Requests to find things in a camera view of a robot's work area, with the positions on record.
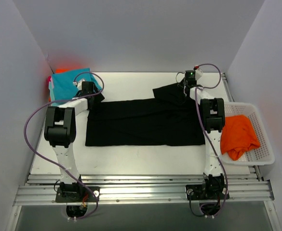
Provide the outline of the black t-shirt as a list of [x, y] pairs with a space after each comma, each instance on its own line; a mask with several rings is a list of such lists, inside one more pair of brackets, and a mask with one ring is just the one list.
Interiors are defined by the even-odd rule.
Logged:
[[152, 91], [151, 99], [98, 104], [88, 115], [85, 145], [204, 145], [195, 101], [183, 88], [171, 84]]

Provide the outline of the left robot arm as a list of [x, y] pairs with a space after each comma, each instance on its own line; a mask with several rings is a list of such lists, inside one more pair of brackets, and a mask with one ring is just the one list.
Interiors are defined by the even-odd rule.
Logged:
[[81, 175], [73, 152], [73, 142], [77, 134], [76, 116], [92, 109], [104, 97], [98, 93], [98, 87], [91, 81], [82, 79], [75, 84], [78, 92], [71, 101], [47, 108], [44, 138], [54, 150], [60, 165], [59, 194], [78, 202], [85, 195], [85, 189], [79, 184]]

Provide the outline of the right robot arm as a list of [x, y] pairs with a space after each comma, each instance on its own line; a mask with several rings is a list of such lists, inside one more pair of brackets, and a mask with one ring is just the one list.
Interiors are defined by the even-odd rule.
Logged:
[[205, 198], [213, 198], [223, 192], [225, 187], [225, 169], [221, 162], [221, 136], [225, 126], [225, 108], [222, 98], [215, 98], [198, 84], [203, 72], [199, 66], [183, 72], [184, 78], [179, 83], [184, 95], [196, 103], [197, 116], [205, 138], [204, 184], [200, 187]]

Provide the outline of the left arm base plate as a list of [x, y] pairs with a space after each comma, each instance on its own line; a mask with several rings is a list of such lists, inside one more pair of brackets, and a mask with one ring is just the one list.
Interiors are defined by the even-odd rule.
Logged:
[[58, 188], [55, 201], [57, 203], [80, 203], [95, 202], [96, 199], [86, 189], [82, 189], [80, 192], [62, 192]]

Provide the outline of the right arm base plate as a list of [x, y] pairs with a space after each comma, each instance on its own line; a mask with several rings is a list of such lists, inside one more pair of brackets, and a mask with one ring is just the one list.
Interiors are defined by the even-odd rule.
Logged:
[[206, 190], [204, 185], [201, 184], [188, 184], [185, 186], [186, 196], [188, 200], [223, 200], [225, 197], [226, 188], [218, 191]]

